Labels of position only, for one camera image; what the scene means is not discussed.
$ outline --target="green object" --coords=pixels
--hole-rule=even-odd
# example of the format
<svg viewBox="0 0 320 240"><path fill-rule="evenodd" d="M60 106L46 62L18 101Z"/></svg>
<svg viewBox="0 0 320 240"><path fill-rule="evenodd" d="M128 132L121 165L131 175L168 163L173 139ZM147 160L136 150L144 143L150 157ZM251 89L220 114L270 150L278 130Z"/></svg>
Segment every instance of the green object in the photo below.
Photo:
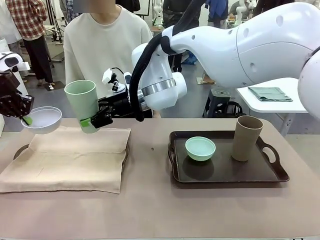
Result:
<svg viewBox="0 0 320 240"><path fill-rule="evenodd" d="M279 87L248 87L261 102L292 102Z"/></svg>
<svg viewBox="0 0 320 240"><path fill-rule="evenodd" d="M87 118L80 121L80 126L83 128L90 127L91 118Z"/></svg>
<svg viewBox="0 0 320 240"><path fill-rule="evenodd" d="M90 118L99 111L96 84L89 80L73 81L65 86L64 92L82 131L86 134L97 132L98 129L90 124Z"/></svg>
<svg viewBox="0 0 320 240"><path fill-rule="evenodd" d="M213 156L216 145L206 137L195 136L185 142L185 149L190 158L202 162Z"/></svg>
<svg viewBox="0 0 320 240"><path fill-rule="evenodd" d="M29 116L24 116L23 120L30 126L32 124L32 118Z"/></svg>

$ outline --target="gray cloth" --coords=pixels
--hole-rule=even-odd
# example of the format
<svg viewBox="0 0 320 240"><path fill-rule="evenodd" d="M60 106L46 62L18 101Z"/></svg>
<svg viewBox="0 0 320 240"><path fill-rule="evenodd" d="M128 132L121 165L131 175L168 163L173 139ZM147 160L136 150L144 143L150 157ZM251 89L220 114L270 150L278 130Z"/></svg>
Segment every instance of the gray cloth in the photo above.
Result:
<svg viewBox="0 0 320 240"><path fill-rule="evenodd" d="M279 87L248 87L261 102L292 102Z"/></svg>

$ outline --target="brown tray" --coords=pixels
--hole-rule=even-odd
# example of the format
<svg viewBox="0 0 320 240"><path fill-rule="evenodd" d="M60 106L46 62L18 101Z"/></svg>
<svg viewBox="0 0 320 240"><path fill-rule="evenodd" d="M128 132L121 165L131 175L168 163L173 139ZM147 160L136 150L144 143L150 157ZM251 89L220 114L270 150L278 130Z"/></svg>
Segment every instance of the brown tray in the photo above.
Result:
<svg viewBox="0 0 320 240"><path fill-rule="evenodd" d="M239 162L231 157L235 131L174 131L170 134L168 155L175 181L184 185L220 183L280 183L289 181L289 176L280 164L280 157L274 147L261 137L256 141L250 159ZM191 159L185 143L192 137L206 137L216 145L212 158L199 162ZM270 162L263 152L269 148L275 155Z"/></svg>

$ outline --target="cup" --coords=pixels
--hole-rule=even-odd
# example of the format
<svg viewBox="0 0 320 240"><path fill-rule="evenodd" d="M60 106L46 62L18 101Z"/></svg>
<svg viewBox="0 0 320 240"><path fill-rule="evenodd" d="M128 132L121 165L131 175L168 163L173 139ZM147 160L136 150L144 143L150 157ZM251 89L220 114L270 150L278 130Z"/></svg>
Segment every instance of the cup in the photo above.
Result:
<svg viewBox="0 0 320 240"><path fill-rule="evenodd" d="M99 111L96 84L93 81L73 81L65 86L64 92L79 122L91 118ZM88 126L82 126L80 124L80 126L86 134L92 134L98 131L98 129L91 124Z"/></svg>
<svg viewBox="0 0 320 240"><path fill-rule="evenodd" d="M237 119L231 153L235 160L249 160L263 127L263 122L254 116L240 116Z"/></svg>

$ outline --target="folded napkin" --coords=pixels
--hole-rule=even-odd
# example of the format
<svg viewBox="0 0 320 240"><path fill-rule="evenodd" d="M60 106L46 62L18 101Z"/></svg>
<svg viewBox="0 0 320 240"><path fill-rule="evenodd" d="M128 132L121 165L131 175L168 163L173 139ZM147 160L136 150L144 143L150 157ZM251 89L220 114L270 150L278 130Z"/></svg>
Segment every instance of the folded napkin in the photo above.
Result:
<svg viewBox="0 0 320 240"><path fill-rule="evenodd" d="M248 89L262 102L292 102L279 87L248 87Z"/></svg>
<svg viewBox="0 0 320 240"><path fill-rule="evenodd" d="M29 147L0 174L0 193L102 191L120 193L130 129L85 134L59 127L35 135Z"/></svg>

